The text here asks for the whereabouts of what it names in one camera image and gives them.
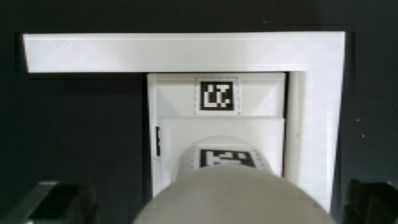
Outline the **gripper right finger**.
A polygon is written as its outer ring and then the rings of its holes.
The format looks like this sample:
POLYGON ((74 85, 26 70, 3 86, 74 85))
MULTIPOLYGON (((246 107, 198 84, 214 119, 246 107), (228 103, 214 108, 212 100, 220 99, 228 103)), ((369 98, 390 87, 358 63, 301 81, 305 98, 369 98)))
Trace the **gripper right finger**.
POLYGON ((342 224, 398 224, 398 188, 390 183, 349 180, 342 224))

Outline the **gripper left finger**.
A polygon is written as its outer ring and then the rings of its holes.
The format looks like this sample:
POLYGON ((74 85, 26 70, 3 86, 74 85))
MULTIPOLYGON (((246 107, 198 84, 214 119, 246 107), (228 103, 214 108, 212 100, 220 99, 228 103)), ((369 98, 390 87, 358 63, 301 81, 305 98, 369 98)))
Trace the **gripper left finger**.
POLYGON ((40 181, 0 224, 97 224, 92 181, 40 181))

